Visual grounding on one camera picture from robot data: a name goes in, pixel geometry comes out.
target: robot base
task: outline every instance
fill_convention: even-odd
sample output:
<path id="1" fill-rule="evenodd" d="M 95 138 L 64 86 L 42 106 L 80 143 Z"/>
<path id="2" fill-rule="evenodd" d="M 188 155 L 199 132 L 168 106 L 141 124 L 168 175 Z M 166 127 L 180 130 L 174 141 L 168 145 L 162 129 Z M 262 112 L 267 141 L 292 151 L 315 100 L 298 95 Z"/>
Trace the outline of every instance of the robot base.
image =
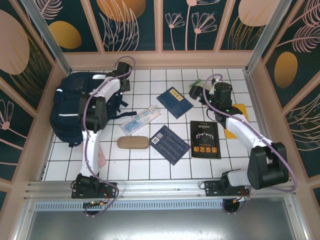
<path id="1" fill-rule="evenodd" d="M 224 196 L 240 196 L 241 189 L 249 194 L 249 190 L 245 186 L 231 186 L 228 188 L 223 187 L 221 180 L 205 181 L 204 190 L 207 197 L 224 197 Z"/>
<path id="2" fill-rule="evenodd" d="M 114 199 L 116 196 L 116 189 L 103 182 L 99 182 L 98 179 L 93 176 L 82 176 L 80 173 L 75 180 L 72 187 L 72 199 L 105 199 L 108 195 L 110 199 Z"/>

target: plastic package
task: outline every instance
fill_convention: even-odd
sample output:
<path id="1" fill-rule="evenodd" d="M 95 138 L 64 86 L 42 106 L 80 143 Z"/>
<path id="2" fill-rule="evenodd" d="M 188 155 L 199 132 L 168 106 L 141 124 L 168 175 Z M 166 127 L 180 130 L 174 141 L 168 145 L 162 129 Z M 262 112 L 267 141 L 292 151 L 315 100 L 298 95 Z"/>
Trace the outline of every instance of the plastic package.
<path id="1" fill-rule="evenodd" d="M 161 115 L 160 109 L 157 106 L 151 105 L 150 107 L 139 112 L 138 115 L 133 116 L 132 119 L 125 121 L 119 127 L 122 129 L 126 136 L 133 134 L 141 129 L 144 125 L 150 123 L 155 118 Z"/>

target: aluminum frame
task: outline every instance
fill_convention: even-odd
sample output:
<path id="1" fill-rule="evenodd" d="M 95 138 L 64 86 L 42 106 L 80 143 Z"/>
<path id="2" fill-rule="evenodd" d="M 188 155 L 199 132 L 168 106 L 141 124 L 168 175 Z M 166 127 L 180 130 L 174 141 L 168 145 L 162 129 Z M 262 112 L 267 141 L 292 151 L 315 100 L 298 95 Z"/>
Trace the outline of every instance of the aluminum frame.
<path id="1" fill-rule="evenodd" d="M 252 73 L 252 71 L 255 69 L 255 66 L 257 65 L 262 54 L 264 53 L 269 42 L 273 38 L 275 32 L 277 31 L 277 28 L 280 25 L 284 15 L 289 9 L 291 2 L 292 0 L 280 0 L 278 2 L 272 16 L 270 17 L 269 22 L 263 29 L 263 32 L 258 42 L 256 43 L 253 49 L 252 55 L 246 65 L 246 69 L 248 73 Z"/>
<path id="2" fill-rule="evenodd" d="M 26 12 L 29 14 L 36 28 L 41 33 L 41 36 L 47 43 L 52 54 L 55 56 L 55 59 L 60 64 L 62 70 L 66 75 L 69 75 L 71 72 L 71 67 L 69 66 L 60 46 L 56 42 L 55 37 L 52 35 L 48 24 L 39 12 L 36 2 L 30 0 L 21 0 L 21 3 L 23 4 Z"/>

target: cable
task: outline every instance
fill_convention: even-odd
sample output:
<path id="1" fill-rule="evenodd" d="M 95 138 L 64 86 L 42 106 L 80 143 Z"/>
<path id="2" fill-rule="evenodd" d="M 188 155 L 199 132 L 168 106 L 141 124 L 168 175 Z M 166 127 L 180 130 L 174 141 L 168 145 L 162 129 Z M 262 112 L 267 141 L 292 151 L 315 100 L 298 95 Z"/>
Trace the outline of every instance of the cable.
<path id="1" fill-rule="evenodd" d="M 104 202 L 105 200 L 107 200 L 107 199 L 108 199 L 108 200 L 106 201 L 106 203 L 108 203 L 108 202 L 109 202 L 109 200 L 110 200 L 110 198 L 109 198 L 109 196 L 108 196 L 108 194 L 107 194 L 106 190 L 101 189 L 101 190 L 100 190 L 100 192 L 104 192 L 104 193 L 105 193 L 105 198 L 104 198 L 103 202 Z"/>
<path id="2" fill-rule="evenodd" d="M 208 119 L 210 119 L 213 122 L 216 122 L 215 120 L 213 120 L 211 117 L 209 117 L 209 108 L 207 108 L 206 110 L 206 116 L 208 117 Z"/>
<path id="3" fill-rule="evenodd" d="M 71 188 L 71 189 L 74 188 L 73 184 L 74 184 L 75 182 L 76 182 L 76 180 L 74 180 L 74 181 L 71 182 L 71 184 L 70 184 L 70 188 Z"/>
<path id="4" fill-rule="evenodd" d="M 241 188 L 240 188 L 240 190 L 241 190 L 241 192 L 242 192 L 242 197 L 243 197 L 243 194 L 245 194 L 245 195 L 247 195 L 247 196 L 250 198 L 250 195 L 251 195 L 251 187 L 249 187 L 249 194 L 247 194 L 247 193 L 246 193 L 245 191 L 243 191 Z M 239 213 L 239 212 L 245 207 L 245 205 L 247 204 L 247 202 L 248 202 L 248 200 L 244 201 L 243 204 L 242 204 L 242 206 L 239 207 L 239 209 L 238 209 L 237 211 L 233 212 L 233 213 L 234 213 L 234 214 Z M 226 203 L 225 203 L 225 200 L 223 200 L 223 201 L 222 201 L 222 210 L 223 210 L 226 214 L 229 215 L 231 212 L 226 211 L 226 210 L 225 210 L 225 206 L 226 206 Z"/>
<path id="5" fill-rule="evenodd" d="M 108 84 L 110 81 L 114 80 L 114 79 L 118 79 L 118 78 L 122 78 L 126 75 L 129 75 L 136 67 L 136 61 L 133 57 L 131 56 L 122 56 L 120 57 L 114 64 L 114 69 L 116 68 L 118 62 L 121 60 L 121 59 L 124 59 L 124 58 L 129 58 L 129 59 L 132 59 L 133 60 L 133 67 L 127 72 L 127 73 L 124 73 L 122 75 L 119 75 L 119 76 L 114 76 L 112 78 L 110 78 L 108 81 L 104 82 L 98 89 L 96 89 L 96 91 L 88 98 L 88 100 L 86 101 L 86 104 L 85 104 L 85 107 L 84 107 L 84 113 L 83 113 L 83 128 L 84 130 L 86 131 L 86 139 L 85 139 L 85 145 L 84 145 L 84 159 L 85 159 L 85 163 L 86 163 L 86 166 L 88 168 L 88 170 L 90 171 L 90 173 L 92 174 L 92 176 L 94 176 L 96 179 L 98 179 L 100 182 L 103 182 L 111 187 L 113 187 L 115 189 L 115 196 L 113 198 L 113 200 L 101 211 L 99 211 L 97 214 L 94 214 L 94 215 L 89 215 L 87 213 L 87 209 L 88 209 L 88 206 L 84 209 L 84 213 L 87 217 L 91 217 L 91 218 L 94 218 L 94 217 L 98 217 L 99 215 L 103 214 L 105 211 L 107 211 L 107 209 L 114 203 L 114 201 L 117 199 L 118 195 L 119 195 L 119 188 L 106 181 L 106 180 L 103 180 L 102 178 L 100 178 L 98 175 L 96 175 L 90 165 L 89 165 L 89 161 L 88 161 L 88 156 L 87 156 L 87 150 L 88 150 L 88 143 L 89 143 L 89 140 L 90 140 L 90 134 L 89 134 L 89 131 L 87 129 L 87 126 L 86 126 L 86 117 L 87 117 L 87 110 L 88 110 L 88 107 L 89 107 L 89 103 L 91 101 L 91 99 L 98 94 L 98 92 L 106 85 Z"/>
<path id="6" fill-rule="evenodd" d="M 206 189 L 205 187 L 201 187 L 201 185 L 204 184 L 205 182 L 206 182 L 206 181 L 203 181 L 203 182 L 201 182 L 201 183 L 199 184 L 199 188 L 200 188 L 200 189 L 202 189 L 202 190 L 205 190 L 205 189 Z"/>
<path id="7" fill-rule="evenodd" d="M 296 178 L 296 175 L 294 173 L 294 171 L 292 171 L 291 167 L 289 166 L 289 164 L 286 162 L 286 160 L 278 153 L 278 151 L 273 147 L 271 146 L 265 139 L 264 137 L 260 136 L 260 134 L 252 127 L 250 126 L 250 124 L 246 123 L 245 121 L 242 121 L 242 119 L 236 117 L 236 116 L 232 116 L 228 113 L 225 113 L 223 111 L 220 111 L 219 109 L 213 107 L 210 102 L 208 101 L 207 99 L 207 95 L 206 95 L 206 86 L 208 84 L 208 81 L 211 79 L 211 78 L 214 78 L 215 76 L 218 76 L 220 77 L 220 80 L 223 79 L 222 75 L 221 74 L 212 74 L 211 76 L 209 76 L 206 81 L 204 82 L 204 85 L 203 85 L 203 97 L 204 97 L 204 100 L 205 100 L 205 103 L 208 105 L 209 108 L 211 108 L 212 110 L 214 110 L 215 112 L 219 113 L 219 114 L 222 114 L 228 118 L 232 118 L 232 119 L 235 119 L 239 122 L 243 122 L 243 124 L 254 134 L 256 135 L 260 140 L 261 142 L 263 142 L 269 149 L 271 149 L 271 152 L 273 152 L 280 160 L 281 162 L 285 165 L 285 167 L 288 169 L 288 171 L 290 172 L 291 176 L 292 176 L 292 179 L 293 179 L 293 187 L 292 189 L 282 189 L 282 188 L 279 188 L 279 187 L 275 187 L 275 186 L 271 186 L 271 188 L 275 189 L 275 190 L 278 190 L 278 191 L 281 191 L 281 192 L 285 192 L 285 193 L 292 193 L 294 192 L 296 189 L 297 189 L 297 178 Z"/>

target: blue book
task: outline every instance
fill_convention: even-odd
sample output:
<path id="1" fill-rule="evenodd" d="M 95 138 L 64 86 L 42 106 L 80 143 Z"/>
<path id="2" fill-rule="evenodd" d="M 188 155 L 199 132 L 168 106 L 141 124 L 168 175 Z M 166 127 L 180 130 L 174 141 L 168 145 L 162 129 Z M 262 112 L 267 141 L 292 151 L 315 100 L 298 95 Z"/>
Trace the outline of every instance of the blue book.
<path id="1" fill-rule="evenodd" d="M 194 107 L 174 87 L 169 88 L 156 99 L 158 99 L 176 119 Z"/>
<path id="2" fill-rule="evenodd" d="M 190 146 L 166 125 L 150 138 L 150 145 L 172 165 L 175 165 L 190 149 Z"/>

